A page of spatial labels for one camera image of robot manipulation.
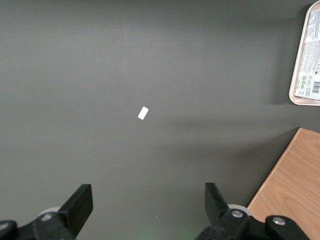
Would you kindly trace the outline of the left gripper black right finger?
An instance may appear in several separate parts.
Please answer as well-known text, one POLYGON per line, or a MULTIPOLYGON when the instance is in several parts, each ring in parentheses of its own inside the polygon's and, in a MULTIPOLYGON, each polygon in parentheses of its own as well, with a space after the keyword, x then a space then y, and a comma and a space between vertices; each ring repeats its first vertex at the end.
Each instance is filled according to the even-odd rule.
POLYGON ((291 218, 267 216, 265 222, 255 219, 248 209, 230 208, 215 183, 206 183, 205 211, 210 226, 197 240, 308 240, 307 234, 291 218))

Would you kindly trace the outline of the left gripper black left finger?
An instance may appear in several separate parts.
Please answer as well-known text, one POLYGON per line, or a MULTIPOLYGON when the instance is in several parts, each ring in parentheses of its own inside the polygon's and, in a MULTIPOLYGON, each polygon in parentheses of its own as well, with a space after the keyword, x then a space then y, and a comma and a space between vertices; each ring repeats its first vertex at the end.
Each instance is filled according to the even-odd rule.
POLYGON ((82 184, 59 208, 44 210, 34 220, 18 226, 0 222, 2 240, 75 240, 93 211, 91 184, 82 184))

